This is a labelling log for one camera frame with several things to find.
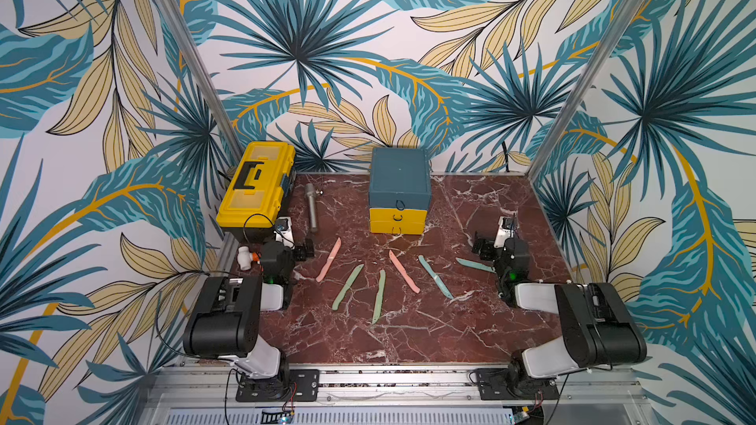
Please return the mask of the teal knife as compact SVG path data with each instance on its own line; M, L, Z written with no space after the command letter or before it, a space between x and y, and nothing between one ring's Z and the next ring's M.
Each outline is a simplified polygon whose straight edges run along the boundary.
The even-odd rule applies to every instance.
M472 260L467 260L467 259L462 259L462 258L457 258L456 261L464 267L472 268L472 269L483 271L486 273L495 273L494 267L486 265L484 263L475 262Z
M434 281L440 292L448 299L453 299L454 296L449 290L449 288L445 285L444 281L441 279L440 275L432 269L431 265L429 264L429 261L425 259L423 255L419 255L419 263L421 263L421 267L427 272L427 275L431 277L431 279Z

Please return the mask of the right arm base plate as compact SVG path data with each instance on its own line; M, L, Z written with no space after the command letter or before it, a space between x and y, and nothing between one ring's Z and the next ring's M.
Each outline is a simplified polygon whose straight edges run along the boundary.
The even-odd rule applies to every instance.
M470 379L482 401L555 401L560 397L553 379L534 379L509 369L474 369Z

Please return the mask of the teal drawer cabinet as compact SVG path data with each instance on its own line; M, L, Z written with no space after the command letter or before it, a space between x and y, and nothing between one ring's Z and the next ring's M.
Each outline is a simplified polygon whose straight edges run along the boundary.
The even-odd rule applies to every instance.
M425 151L375 148L368 196L370 208L428 211L431 205L430 161Z

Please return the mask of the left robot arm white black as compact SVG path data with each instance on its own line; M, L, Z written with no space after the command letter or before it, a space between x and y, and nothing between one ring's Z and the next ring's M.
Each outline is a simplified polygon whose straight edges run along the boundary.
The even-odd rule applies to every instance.
M289 307L295 264L313 256L309 238L293 247L269 241L259 253L240 245L238 265L250 270L258 264L260 272L205 281L183 334L185 354L228 362L248 384L289 385L285 354L260 336L260 319Z

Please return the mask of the yellow drawer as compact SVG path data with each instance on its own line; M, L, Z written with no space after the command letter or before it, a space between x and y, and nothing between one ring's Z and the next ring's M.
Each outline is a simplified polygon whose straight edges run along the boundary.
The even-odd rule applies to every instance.
M370 231L392 235L421 235L425 231L427 211L371 208Z

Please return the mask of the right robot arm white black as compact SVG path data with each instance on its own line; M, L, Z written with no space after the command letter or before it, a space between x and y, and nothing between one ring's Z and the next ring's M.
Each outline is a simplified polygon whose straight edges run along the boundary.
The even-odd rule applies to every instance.
M474 370L484 401L558 399L556 379L581 371L639 364L648 348L640 329L610 283L544 283L529 279L531 253L517 237L474 239L473 252L492 263L499 298L508 306L557 316L561 335L512 354L504 368Z

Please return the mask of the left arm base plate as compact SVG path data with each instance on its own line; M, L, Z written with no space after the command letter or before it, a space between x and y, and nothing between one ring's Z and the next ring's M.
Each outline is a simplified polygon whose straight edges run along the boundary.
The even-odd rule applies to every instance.
M235 400L238 403L282 403L293 397L295 403L317 401L320 371L295 369L283 371L274 378L252 380L242 377L238 381Z

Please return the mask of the pink knife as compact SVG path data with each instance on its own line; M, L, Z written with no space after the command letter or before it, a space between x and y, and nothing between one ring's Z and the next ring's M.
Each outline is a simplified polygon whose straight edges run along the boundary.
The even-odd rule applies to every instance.
M342 239L338 238L334 246L332 247L329 253L329 256L326 262L324 263L319 275L317 275L317 278L316 278L317 283L322 283L322 281L324 281L327 273L329 273L330 267L333 265L334 261L336 260L336 257L338 256L341 247L342 247Z
M393 266L397 269L400 276L404 279L408 287L413 291L414 293L420 293L421 289L417 286L415 281L411 278L411 276L408 274L406 268L404 265L400 262L398 257L394 254L393 251L389 251L389 259Z

